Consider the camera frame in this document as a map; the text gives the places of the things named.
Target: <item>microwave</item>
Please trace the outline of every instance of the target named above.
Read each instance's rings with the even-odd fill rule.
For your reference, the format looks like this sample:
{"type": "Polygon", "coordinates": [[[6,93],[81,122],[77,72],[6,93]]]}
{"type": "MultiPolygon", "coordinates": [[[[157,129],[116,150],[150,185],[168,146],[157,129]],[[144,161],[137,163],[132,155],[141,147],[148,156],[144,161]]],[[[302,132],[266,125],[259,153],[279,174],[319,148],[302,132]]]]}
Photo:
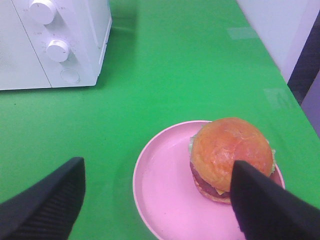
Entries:
{"type": "Polygon", "coordinates": [[[94,86],[108,0],[0,0],[0,90],[94,86]]]}

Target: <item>hamburger bun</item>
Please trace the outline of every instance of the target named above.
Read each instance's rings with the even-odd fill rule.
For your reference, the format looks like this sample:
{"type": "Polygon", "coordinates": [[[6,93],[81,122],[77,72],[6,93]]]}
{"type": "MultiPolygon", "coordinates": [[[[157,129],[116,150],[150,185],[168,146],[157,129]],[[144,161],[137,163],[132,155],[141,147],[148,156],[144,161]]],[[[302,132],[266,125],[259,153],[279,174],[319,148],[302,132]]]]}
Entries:
{"type": "Polygon", "coordinates": [[[249,122],[227,117],[203,126],[193,138],[190,167],[193,176],[197,172],[219,195],[203,191],[202,185],[198,183],[199,178],[197,180],[193,177],[200,193],[213,201],[230,203],[230,197],[220,195],[230,191],[235,160],[250,163],[268,177],[274,165],[273,152],[267,139],[249,122]]]}

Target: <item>white knob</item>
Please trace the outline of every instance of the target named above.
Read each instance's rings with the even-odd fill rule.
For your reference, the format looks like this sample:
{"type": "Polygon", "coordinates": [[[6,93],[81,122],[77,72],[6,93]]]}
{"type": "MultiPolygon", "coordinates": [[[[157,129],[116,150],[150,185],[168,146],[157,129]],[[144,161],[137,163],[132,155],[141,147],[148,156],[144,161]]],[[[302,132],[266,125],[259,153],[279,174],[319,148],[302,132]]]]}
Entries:
{"type": "Polygon", "coordinates": [[[69,46],[62,40],[52,40],[46,48],[46,54],[53,61],[61,63],[68,59],[69,46]]]}
{"type": "Polygon", "coordinates": [[[50,0],[30,0],[29,13],[35,21],[45,25],[54,20],[57,9],[50,0]]]}

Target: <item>green surface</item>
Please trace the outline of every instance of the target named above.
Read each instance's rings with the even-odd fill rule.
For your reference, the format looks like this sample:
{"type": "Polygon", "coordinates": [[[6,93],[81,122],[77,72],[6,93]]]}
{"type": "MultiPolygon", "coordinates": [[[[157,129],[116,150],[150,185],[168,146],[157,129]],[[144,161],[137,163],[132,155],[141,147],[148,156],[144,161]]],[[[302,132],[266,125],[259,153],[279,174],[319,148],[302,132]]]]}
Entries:
{"type": "Polygon", "coordinates": [[[276,149],[286,188],[320,208],[320,141],[236,1],[110,0],[113,25],[94,87],[0,92],[0,202],[73,156],[86,195],[71,240],[154,239],[132,175],[159,131],[237,116],[276,149]]]}

